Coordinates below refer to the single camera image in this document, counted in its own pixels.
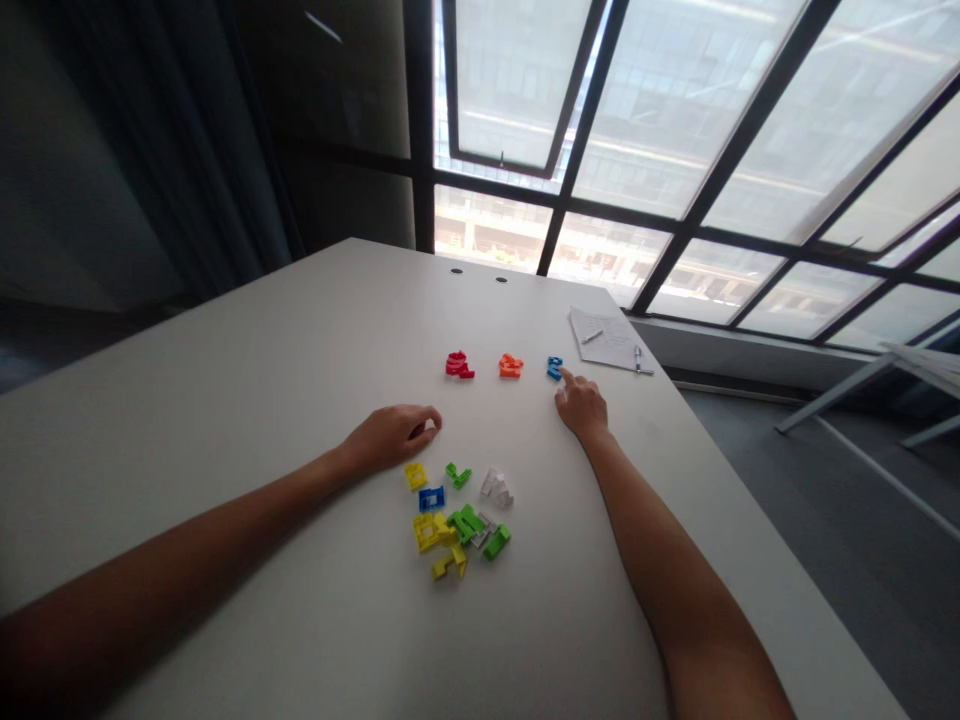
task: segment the forearm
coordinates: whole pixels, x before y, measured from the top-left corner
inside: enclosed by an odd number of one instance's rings
[[[97,698],[216,603],[351,473],[331,451],[5,618],[4,695],[26,707]]]
[[[789,717],[763,646],[663,500],[609,431],[581,440],[627,575],[663,654],[678,715],[697,717],[706,701],[736,716],[762,708],[764,717]],[[724,695],[725,688],[736,689]]]

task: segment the blue puzzle piece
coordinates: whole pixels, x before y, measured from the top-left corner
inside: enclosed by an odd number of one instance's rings
[[[442,508],[447,504],[443,495],[443,486],[436,489],[424,488],[419,492],[419,497],[420,512],[427,512],[427,510],[433,510],[434,508]]]

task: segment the dark curtain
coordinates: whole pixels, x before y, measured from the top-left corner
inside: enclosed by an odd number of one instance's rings
[[[134,192],[203,300],[303,256],[226,2],[64,0],[92,102]]]

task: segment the hand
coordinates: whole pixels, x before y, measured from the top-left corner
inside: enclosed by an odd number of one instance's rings
[[[607,401],[600,394],[597,384],[582,375],[574,377],[564,367],[560,368],[560,374],[563,375],[566,391],[562,387],[557,388],[554,399],[564,424],[581,442],[588,436],[607,432]]]
[[[427,420],[433,427],[427,427]],[[337,448],[354,478],[366,477],[409,460],[423,450],[443,426],[431,405],[393,405],[370,413]]]

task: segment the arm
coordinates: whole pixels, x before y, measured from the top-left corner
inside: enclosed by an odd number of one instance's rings
[[[561,368],[557,410],[603,492],[624,568],[660,647],[679,718],[792,718],[763,646],[723,581],[607,427],[596,383]]]
[[[427,428],[426,421],[434,427]],[[0,698],[25,711],[102,699],[340,488],[426,447],[432,407],[370,415],[340,446],[81,575],[0,621]]]

